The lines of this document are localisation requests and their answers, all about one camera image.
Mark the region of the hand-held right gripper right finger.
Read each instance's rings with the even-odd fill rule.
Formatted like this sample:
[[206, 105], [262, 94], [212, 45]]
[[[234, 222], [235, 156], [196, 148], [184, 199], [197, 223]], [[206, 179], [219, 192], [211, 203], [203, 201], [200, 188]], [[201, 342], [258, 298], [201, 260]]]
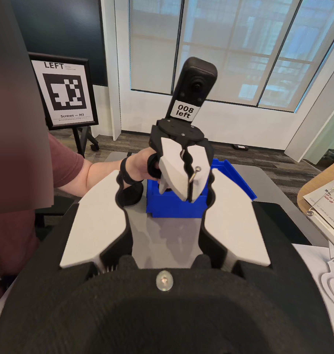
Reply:
[[201, 250], [215, 268], [231, 271], [237, 261], [271, 264], [253, 201], [218, 169], [209, 177], [208, 208], [201, 223]]

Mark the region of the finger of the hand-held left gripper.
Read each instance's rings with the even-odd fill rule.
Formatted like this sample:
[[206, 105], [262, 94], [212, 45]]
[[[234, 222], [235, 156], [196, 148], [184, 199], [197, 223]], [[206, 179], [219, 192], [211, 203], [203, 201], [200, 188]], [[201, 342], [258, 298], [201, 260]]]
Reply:
[[159, 193], [170, 188], [182, 201], [188, 199], [189, 177], [181, 158], [182, 146], [169, 138], [161, 138], [162, 156], [159, 160], [161, 179]]
[[204, 190], [210, 173], [210, 163], [203, 146], [192, 145], [187, 147], [187, 152], [192, 158], [191, 169], [192, 173], [196, 166], [201, 167], [201, 171], [197, 173], [194, 181], [191, 184], [188, 184], [188, 201], [195, 202]]

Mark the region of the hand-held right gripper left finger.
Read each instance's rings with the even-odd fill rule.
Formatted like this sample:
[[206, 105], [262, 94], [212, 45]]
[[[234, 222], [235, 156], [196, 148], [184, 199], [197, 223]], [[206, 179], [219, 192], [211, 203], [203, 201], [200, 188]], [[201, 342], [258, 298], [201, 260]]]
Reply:
[[129, 219], [121, 206], [123, 180], [114, 170], [80, 200], [60, 261], [62, 269], [94, 263], [100, 273], [117, 270], [129, 255]]

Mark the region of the blue divided plastic bin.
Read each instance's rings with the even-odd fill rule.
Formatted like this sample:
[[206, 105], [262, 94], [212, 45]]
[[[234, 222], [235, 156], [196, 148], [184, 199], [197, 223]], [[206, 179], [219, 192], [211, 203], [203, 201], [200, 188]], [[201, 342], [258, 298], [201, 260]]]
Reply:
[[[229, 161], [219, 161], [213, 159], [212, 169], [218, 169], [234, 183], [236, 183], [251, 200], [257, 198], [249, 185], [244, 181], [241, 175], [230, 164]], [[207, 207], [208, 186], [206, 185], [201, 195], [194, 203], [183, 202], [173, 191], [159, 193], [159, 184], [157, 181], [148, 180], [146, 189], [146, 213], [152, 214], [154, 218], [202, 218]]]

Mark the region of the person's left forearm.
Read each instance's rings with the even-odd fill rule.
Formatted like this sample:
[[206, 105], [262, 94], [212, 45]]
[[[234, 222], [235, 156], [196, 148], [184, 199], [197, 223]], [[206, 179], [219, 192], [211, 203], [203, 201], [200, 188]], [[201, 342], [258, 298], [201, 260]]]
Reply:
[[121, 162], [122, 160], [91, 163], [85, 159], [81, 171], [75, 179], [76, 196], [83, 197], [90, 189], [110, 173], [115, 170], [120, 171]]

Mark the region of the black wrist band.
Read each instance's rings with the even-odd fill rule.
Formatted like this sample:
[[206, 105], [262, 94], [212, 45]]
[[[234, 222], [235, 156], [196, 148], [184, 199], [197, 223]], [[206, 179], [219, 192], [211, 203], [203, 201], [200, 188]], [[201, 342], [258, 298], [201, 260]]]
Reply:
[[128, 160], [129, 157], [125, 157], [121, 163], [120, 163], [120, 173], [121, 173], [121, 176], [122, 176], [122, 179], [123, 181], [127, 184], [127, 185], [134, 185], [140, 181], [136, 181], [134, 179], [132, 179], [129, 175], [129, 173], [127, 172], [126, 170], [126, 162]]

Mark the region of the person in maroon shirt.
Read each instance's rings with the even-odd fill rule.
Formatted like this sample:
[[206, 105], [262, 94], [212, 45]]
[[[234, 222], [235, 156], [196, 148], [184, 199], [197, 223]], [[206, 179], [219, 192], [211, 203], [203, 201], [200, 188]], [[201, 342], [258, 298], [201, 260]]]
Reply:
[[[81, 171], [84, 158], [48, 133], [54, 188], [71, 182]], [[35, 211], [0, 214], [0, 278], [17, 276], [39, 246]], [[0, 298], [5, 290], [0, 285]]]

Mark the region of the black easel stand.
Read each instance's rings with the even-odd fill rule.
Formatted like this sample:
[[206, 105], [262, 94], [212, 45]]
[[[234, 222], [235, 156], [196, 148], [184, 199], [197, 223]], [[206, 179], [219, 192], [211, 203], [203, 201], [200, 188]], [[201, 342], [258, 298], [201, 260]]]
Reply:
[[72, 128], [77, 153], [85, 158], [85, 149], [87, 141], [91, 142], [90, 148], [93, 152], [100, 150], [98, 141], [92, 136], [90, 126]]

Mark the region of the white document stand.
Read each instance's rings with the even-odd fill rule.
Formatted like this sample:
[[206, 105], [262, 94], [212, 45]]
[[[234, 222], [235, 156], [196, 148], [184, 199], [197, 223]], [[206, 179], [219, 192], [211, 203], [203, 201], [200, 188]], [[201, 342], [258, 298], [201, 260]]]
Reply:
[[334, 331], [334, 229], [315, 211], [313, 216], [308, 217], [324, 233], [328, 247], [295, 244], [293, 246], [320, 290]]

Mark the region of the instruction board on stand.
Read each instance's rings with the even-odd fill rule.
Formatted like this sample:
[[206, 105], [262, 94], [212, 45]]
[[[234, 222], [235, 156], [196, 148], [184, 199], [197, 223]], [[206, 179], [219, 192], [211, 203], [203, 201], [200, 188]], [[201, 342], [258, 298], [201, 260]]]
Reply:
[[307, 211], [311, 208], [304, 196], [317, 190], [318, 188], [326, 185], [334, 180], [334, 164], [326, 168], [319, 175], [315, 176], [309, 182], [307, 182], [297, 194], [297, 205], [303, 214], [307, 217]]

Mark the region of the large paned window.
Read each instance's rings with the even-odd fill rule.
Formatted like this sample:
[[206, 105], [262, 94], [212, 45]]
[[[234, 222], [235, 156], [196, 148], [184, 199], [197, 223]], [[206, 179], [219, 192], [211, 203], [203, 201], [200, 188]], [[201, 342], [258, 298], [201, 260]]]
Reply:
[[334, 0], [129, 2], [130, 88], [171, 95], [190, 57], [217, 68], [208, 99], [295, 112], [334, 46]]

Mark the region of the printed instruction sheet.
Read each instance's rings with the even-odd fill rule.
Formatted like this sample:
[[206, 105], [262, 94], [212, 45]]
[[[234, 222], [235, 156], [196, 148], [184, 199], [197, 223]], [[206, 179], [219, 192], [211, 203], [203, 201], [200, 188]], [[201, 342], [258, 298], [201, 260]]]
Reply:
[[334, 180], [306, 194], [304, 199], [334, 229]]

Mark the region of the black framed marker sign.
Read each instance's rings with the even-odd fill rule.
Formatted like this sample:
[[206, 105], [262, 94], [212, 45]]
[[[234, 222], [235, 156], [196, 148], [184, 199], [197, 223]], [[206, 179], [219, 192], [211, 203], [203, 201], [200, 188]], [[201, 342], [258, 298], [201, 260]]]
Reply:
[[98, 125], [98, 114], [85, 58], [29, 52], [48, 129]]

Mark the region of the large black wall screen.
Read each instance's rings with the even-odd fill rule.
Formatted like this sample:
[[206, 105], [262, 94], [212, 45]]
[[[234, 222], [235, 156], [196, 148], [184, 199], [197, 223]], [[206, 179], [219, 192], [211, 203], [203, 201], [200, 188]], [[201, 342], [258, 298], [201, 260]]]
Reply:
[[94, 85], [108, 86], [101, 1], [11, 0], [28, 52], [88, 59]]

